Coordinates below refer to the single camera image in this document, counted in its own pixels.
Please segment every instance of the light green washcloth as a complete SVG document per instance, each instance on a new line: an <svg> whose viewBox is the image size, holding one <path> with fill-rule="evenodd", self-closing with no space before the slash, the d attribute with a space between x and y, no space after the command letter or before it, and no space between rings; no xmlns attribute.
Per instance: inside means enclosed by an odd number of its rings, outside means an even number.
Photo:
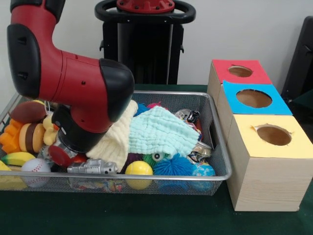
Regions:
<svg viewBox="0 0 313 235"><path fill-rule="evenodd" d="M199 133L189 125L166 109L155 106L132 119L129 152L187 156L196 146L198 137Z"/></svg>

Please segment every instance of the cream towel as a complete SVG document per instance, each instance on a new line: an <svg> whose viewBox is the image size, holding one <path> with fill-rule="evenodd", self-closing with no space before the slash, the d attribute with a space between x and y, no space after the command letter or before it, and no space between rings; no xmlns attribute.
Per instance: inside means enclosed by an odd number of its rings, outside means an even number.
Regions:
<svg viewBox="0 0 313 235"><path fill-rule="evenodd" d="M100 142L87 153L87 157L116 163L118 172L120 172L127 160L130 125L137 110L137 103L131 100L121 118L110 127Z"/></svg>

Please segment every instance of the metal wire basket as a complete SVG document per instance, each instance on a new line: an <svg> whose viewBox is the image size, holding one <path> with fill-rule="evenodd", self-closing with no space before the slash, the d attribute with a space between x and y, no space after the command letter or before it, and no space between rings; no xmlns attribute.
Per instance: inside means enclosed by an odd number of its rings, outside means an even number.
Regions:
<svg viewBox="0 0 313 235"><path fill-rule="evenodd" d="M222 181L231 175L228 152L216 113L213 99L205 93L192 92L142 92L136 91L133 99L138 103L160 102L172 113L181 109L191 109L201 113L202 142L213 148L210 165L216 176L159 176L159 175L123 175L123 174L68 174L0 171L0 190L15 191L48 191L48 192L107 192L107 193L145 193L145 194L181 194L181 195L213 195ZM17 104L26 101L18 94L14 95L3 113L0 115L3 131L9 122L9 113ZM6 153L0 150L0 158ZM13 187L10 182L16 179L45 181L37 188L25 185ZM144 190L129 187L128 183L149 185Z"/></svg>

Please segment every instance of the green tablecloth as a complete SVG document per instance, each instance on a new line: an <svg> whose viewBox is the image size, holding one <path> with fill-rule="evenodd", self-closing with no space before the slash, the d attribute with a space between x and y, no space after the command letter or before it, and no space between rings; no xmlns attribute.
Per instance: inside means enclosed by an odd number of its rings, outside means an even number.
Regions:
<svg viewBox="0 0 313 235"><path fill-rule="evenodd" d="M137 86L205 92L206 86ZM0 191L0 234L312 235L313 185L298 212L235 212L226 183L210 196Z"/></svg>

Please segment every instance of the stacked boxes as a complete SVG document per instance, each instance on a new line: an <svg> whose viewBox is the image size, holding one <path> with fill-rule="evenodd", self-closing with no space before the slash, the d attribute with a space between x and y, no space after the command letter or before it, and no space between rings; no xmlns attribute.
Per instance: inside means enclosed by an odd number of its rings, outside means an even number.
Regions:
<svg viewBox="0 0 313 235"><path fill-rule="evenodd" d="M313 176L313 145L257 61L214 60L213 97L232 161L236 211L296 211Z"/></svg>

